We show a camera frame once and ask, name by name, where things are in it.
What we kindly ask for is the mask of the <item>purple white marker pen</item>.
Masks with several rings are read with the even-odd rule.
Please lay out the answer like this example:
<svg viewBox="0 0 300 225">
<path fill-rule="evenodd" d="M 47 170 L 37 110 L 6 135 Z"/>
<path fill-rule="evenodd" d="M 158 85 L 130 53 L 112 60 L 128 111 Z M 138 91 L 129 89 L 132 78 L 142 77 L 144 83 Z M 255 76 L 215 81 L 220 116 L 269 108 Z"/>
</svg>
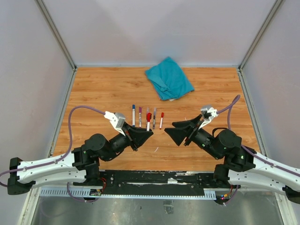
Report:
<svg viewBox="0 0 300 225">
<path fill-rule="evenodd" d="M 139 127 L 142 127 L 142 107 L 139 107 Z"/>
</svg>

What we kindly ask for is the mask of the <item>dark blue thin pen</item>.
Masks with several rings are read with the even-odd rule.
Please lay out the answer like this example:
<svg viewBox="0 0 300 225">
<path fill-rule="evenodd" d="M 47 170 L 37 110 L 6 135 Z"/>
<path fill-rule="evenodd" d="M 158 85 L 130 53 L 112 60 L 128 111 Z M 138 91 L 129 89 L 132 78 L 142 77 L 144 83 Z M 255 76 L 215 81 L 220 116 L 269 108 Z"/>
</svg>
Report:
<svg viewBox="0 0 300 225">
<path fill-rule="evenodd" d="M 153 110 L 153 122 L 152 122 L 152 128 L 155 129 L 155 125 L 156 125 L 156 114 L 157 114 L 157 108 L 154 107 Z"/>
</svg>

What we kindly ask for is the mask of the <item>blue white marker pen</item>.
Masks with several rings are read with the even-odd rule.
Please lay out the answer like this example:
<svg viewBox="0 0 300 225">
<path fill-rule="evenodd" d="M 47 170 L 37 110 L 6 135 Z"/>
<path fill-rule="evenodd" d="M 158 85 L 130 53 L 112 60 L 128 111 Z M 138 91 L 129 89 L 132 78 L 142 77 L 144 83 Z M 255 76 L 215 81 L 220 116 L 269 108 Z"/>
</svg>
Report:
<svg viewBox="0 0 300 225">
<path fill-rule="evenodd" d="M 135 105 L 132 105 L 132 126 L 135 127 Z"/>
</svg>

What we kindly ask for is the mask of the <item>white red pen horizontal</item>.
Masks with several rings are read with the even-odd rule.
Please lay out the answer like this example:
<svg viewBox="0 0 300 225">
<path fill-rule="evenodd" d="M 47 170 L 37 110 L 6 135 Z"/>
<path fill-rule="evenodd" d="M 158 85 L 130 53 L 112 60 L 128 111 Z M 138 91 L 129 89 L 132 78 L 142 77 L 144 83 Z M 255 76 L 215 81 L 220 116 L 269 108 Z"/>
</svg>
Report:
<svg viewBox="0 0 300 225">
<path fill-rule="evenodd" d="M 163 119 L 164 119 L 164 112 L 161 113 L 159 129 L 162 129 L 162 126 L 163 126 Z"/>
</svg>

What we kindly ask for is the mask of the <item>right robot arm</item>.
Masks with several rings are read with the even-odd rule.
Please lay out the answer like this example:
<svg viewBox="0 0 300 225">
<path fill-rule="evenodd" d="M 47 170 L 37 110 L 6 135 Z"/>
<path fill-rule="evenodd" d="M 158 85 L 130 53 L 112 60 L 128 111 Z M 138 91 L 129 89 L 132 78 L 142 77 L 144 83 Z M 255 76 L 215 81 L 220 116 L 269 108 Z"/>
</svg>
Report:
<svg viewBox="0 0 300 225">
<path fill-rule="evenodd" d="M 250 186 L 270 190 L 293 203 L 300 202 L 300 171 L 262 155 L 242 145 L 242 138 L 226 127 L 208 133 L 201 115 L 194 119 L 173 122 L 164 131 L 177 146 L 196 144 L 216 160 L 211 187 L 230 188 Z"/>
</svg>

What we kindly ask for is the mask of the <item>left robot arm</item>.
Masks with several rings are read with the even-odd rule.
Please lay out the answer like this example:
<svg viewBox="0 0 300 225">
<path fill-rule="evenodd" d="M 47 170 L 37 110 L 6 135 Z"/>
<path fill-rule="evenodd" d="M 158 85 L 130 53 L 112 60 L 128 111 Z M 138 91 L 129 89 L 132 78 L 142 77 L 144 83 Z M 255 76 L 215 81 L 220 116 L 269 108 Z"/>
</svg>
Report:
<svg viewBox="0 0 300 225">
<path fill-rule="evenodd" d="M 21 195 L 32 188 L 49 184 L 74 184 L 77 186 L 102 186 L 100 161 L 111 161 L 127 147 L 137 151 L 151 136 L 151 129 L 132 127 L 125 123 L 122 133 L 107 140 L 102 134 L 94 134 L 81 147 L 66 155 L 36 161 L 10 160 L 7 193 Z"/>
</svg>

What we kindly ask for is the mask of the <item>red black pen cap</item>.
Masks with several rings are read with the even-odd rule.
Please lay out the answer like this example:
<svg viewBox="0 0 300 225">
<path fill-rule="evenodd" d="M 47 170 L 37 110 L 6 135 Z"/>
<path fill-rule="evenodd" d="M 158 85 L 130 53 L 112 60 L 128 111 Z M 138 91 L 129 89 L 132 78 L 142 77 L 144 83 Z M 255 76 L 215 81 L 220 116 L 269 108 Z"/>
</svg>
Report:
<svg viewBox="0 0 300 225">
<path fill-rule="evenodd" d="M 150 120 L 151 120 L 151 117 L 152 117 L 152 114 L 149 112 L 149 113 L 147 113 L 147 121 L 148 122 L 150 122 Z"/>
</svg>

